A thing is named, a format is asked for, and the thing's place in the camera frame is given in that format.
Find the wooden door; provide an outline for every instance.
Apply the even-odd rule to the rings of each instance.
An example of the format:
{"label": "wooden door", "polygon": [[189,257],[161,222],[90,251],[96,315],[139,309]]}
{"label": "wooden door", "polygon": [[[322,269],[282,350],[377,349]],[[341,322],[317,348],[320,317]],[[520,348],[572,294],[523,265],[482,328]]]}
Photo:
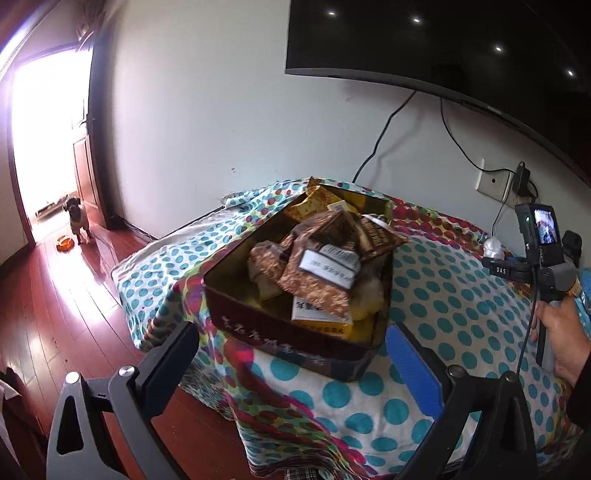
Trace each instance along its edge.
{"label": "wooden door", "polygon": [[90,153],[90,139],[87,129],[88,119],[88,86],[90,80],[90,59],[92,52],[82,50],[81,71],[78,81],[81,83],[79,95],[73,102],[72,108],[72,140],[74,148],[74,162],[76,167],[76,184],[80,199],[86,207],[90,221],[106,228],[105,215],[100,202],[99,186],[96,182],[95,169]]}

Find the hand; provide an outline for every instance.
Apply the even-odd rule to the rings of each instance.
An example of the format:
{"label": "hand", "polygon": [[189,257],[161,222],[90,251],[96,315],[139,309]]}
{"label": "hand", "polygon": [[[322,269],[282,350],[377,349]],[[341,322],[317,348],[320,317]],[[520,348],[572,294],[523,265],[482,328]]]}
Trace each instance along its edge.
{"label": "hand", "polygon": [[530,332],[531,342],[538,339],[538,319],[547,329],[546,335],[556,359],[554,373],[574,386],[591,353],[591,340],[583,331],[574,299],[566,296],[560,307],[537,302]]}

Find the polka dot bedsheet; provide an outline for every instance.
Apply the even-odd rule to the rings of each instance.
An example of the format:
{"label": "polka dot bedsheet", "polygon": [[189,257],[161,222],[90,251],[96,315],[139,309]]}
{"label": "polka dot bedsheet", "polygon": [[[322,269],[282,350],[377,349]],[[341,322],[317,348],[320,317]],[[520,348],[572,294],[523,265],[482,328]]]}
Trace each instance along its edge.
{"label": "polka dot bedsheet", "polygon": [[[354,184],[322,183],[392,202],[395,228],[410,240],[393,258],[392,321],[472,375],[515,370],[531,305],[482,268],[480,229]],[[203,274],[305,185],[287,180],[225,198],[222,211],[146,247],[117,266],[113,279],[139,348],[159,345],[181,320],[196,323],[199,351],[180,386],[236,421],[254,475],[302,466],[318,467],[325,478],[394,474],[433,419],[420,412],[384,346],[359,381],[341,383],[238,342],[209,317]],[[565,415],[569,387],[534,354],[527,346],[520,380],[538,463],[548,468],[569,454],[579,432]],[[478,417],[470,415],[450,463],[466,453]]]}

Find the power cord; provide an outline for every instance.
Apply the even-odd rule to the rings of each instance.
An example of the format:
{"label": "power cord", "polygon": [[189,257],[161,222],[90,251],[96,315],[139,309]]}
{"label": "power cord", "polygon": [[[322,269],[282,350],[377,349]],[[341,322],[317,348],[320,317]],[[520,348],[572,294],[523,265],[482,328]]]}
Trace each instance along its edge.
{"label": "power cord", "polygon": [[[467,161],[470,162],[474,168],[477,168],[478,170],[480,170],[484,173],[496,173],[498,171],[508,171],[508,172],[512,173],[513,175],[516,175],[516,173],[513,170],[511,170],[510,168],[503,167],[503,168],[495,168],[493,170],[487,170],[486,168],[482,168],[482,167],[479,167],[478,165],[476,165],[472,161],[472,159],[470,157],[468,157],[468,155],[466,154],[466,152],[464,151],[462,146],[457,142],[456,137],[453,136],[451,130],[449,130],[449,127],[447,126],[447,121],[445,120],[445,115],[443,114],[443,98],[442,97],[439,97],[439,110],[441,112],[441,121],[443,121],[443,126],[445,127],[447,134],[453,140],[453,142],[456,144],[456,146],[460,149],[460,152],[462,152],[464,157],[466,157]],[[535,183],[531,180],[529,181],[529,183],[531,183],[532,187],[535,188],[535,197],[532,198],[532,202],[535,202],[538,199],[538,195],[539,195],[538,194],[538,187],[535,186]],[[501,204],[501,208],[499,208],[499,212],[496,214],[495,221],[493,222],[492,228],[491,228],[491,236],[495,236],[495,225],[496,225],[497,221],[499,220],[499,217],[501,216],[501,212],[503,211],[503,207],[506,205],[508,199],[509,199],[509,194],[507,194],[507,197],[505,198],[505,200]]]}
{"label": "power cord", "polygon": [[361,166],[357,170],[357,173],[355,174],[355,177],[353,177],[353,182],[352,183],[355,183],[357,181],[357,178],[359,177],[359,174],[361,173],[361,170],[363,170],[363,168],[367,165],[367,163],[369,162],[369,160],[371,160],[372,158],[375,157],[375,154],[378,151],[379,143],[382,141],[382,138],[384,137],[384,134],[386,133],[386,130],[388,129],[388,127],[390,125],[390,122],[392,121],[392,118],[394,118],[394,115],[396,115],[400,110],[402,110],[406,106],[406,104],[410,101],[410,99],[414,96],[415,93],[417,93],[416,90],[413,91],[413,93],[410,94],[410,96],[404,101],[404,103],[402,105],[400,105],[395,111],[393,111],[392,114],[390,114],[390,116],[388,117],[388,120],[386,121],[386,124],[384,125],[384,128],[382,130],[382,133],[380,133],[380,135],[378,137],[378,140],[377,140],[377,142],[374,145],[374,151],[361,164]]}
{"label": "power cord", "polygon": [[439,97],[439,108],[440,108],[440,111],[441,111],[441,120],[443,121],[443,126],[445,127],[445,130],[447,131],[447,134],[450,136],[450,138],[453,140],[453,142],[456,144],[456,146],[460,149],[460,152],[462,152],[464,154],[464,156],[466,157],[467,161],[470,162],[472,164],[472,166],[474,166],[474,168],[477,168],[478,170],[483,171],[484,173],[496,173],[497,171],[509,171],[513,175],[515,175],[515,172],[513,170],[511,170],[510,168],[503,167],[503,168],[495,168],[494,170],[487,170],[485,168],[482,168],[482,167],[479,167],[478,165],[476,165],[470,159],[470,157],[468,157],[468,155],[466,154],[466,152],[464,152],[464,149],[457,142],[456,137],[453,136],[451,130],[449,130],[449,127],[447,126],[447,121],[445,120],[445,116],[443,115],[443,98],[442,97]]}
{"label": "power cord", "polygon": [[527,346],[527,340],[529,340],[529,338],[530,338],[531,324],[534,321],[535,301],[538,297],[538,285],[537,285],[536,278],[535,278],[535,270],[532,272],[531,289],[534,291],[534,296],[531,299],[531,311],[530,311],[530,319],[527,322],[527,332],[525,333],[525,337],[523,339],[523,345],[521,345],[521,352],[519,353],[519,360],[517,360],[517,377],[519,377],[519,372],[521,370],[521,362],[523,361],[523,354],[525,352],[525,347]]}

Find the brown snack wrapper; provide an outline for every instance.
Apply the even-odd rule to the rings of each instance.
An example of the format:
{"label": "brown snack wrapper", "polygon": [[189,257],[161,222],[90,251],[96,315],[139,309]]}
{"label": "brown snack wrapper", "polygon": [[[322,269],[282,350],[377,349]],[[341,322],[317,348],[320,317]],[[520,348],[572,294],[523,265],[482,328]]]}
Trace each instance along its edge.
{"label": "brown snack wrapper", "polygon": [[284,290],[343,318],[361,263],[407,241],[361,215],[322,212],[294,227],[280,244],[256,244],[251,260]]}

